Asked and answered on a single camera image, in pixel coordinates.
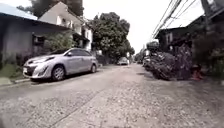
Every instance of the white sky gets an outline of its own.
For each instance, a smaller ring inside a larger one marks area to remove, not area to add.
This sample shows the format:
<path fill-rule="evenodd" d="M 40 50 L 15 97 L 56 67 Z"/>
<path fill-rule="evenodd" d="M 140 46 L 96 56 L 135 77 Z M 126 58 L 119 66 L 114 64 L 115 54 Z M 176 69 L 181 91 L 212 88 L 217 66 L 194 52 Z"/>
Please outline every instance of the white sky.
<path fill-rule="evenodd" d="M 188 0 L 182 11 L 194 0 Z M 150 41 L 153 30 L 165 12 L 170 0 L 83 0 L 84 16 L 88 19 L 102 12 L 115 12 L 126 19 L 130 24 L 128 39 L 131 45 L 139 52 L 143 45 Z M 29 6 L 29 0 L 0 0 L 12 6 Z M 197 0 L 179 20 L 175 20 L 169 27 L 186 26 L 192 20 L 203 14 L 200 0 Z"/>

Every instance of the car bumper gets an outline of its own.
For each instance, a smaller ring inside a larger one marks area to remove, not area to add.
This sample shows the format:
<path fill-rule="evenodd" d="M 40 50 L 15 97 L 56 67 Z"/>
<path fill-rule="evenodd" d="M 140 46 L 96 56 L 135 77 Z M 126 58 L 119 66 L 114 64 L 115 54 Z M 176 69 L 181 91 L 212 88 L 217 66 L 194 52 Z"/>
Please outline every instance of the car bumper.
<path fill-rule="evenodd" d="M 23 75 L 30 79 L 45 79 L 51 77 L 52 67 L 46 64 L 26 65 L 23 68 Z"/>
<path fill-rule="evenodd" d="M 118 65 L 128 65 L 128 63 L 118 63 Z"/>

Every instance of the cracked pavement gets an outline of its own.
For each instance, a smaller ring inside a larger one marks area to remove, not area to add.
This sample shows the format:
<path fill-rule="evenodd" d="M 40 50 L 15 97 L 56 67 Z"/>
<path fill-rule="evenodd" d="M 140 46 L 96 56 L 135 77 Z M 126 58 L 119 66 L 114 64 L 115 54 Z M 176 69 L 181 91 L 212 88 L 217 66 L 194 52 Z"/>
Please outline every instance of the cracked pavement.
<path fill-rule="evenodd" d="M 0 88 L 0 128 L 222 128 L 224 87 L 156 80 L 141 65 Z"/>

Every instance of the side mirror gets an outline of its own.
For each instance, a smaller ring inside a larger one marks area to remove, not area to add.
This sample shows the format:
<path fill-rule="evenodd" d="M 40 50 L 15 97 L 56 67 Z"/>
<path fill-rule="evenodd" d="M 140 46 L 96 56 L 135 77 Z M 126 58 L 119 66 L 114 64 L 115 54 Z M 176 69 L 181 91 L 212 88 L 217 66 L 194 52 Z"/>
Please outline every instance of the side mirror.
<path fill-rule="evenodd" d="M 73 56 L 73 54 L 71 52 L 68 52 L 66 56 L 70 57 Z"/>

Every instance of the car headlight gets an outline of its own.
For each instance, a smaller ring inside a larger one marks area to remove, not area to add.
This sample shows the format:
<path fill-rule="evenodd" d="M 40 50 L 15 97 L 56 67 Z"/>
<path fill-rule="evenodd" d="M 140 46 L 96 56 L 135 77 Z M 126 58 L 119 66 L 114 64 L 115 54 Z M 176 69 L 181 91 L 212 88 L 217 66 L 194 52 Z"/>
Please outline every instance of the car headlight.
<path fill-rule="evenodd" d="M 49 60 L 52 60 L 52 59 L 54 59 L 54 57 L 39 59 L 39 60 L 34 61 L 34 63 L 43 63 L 43 62 L 46 62 L 46 61 L 49 61 Z"/>

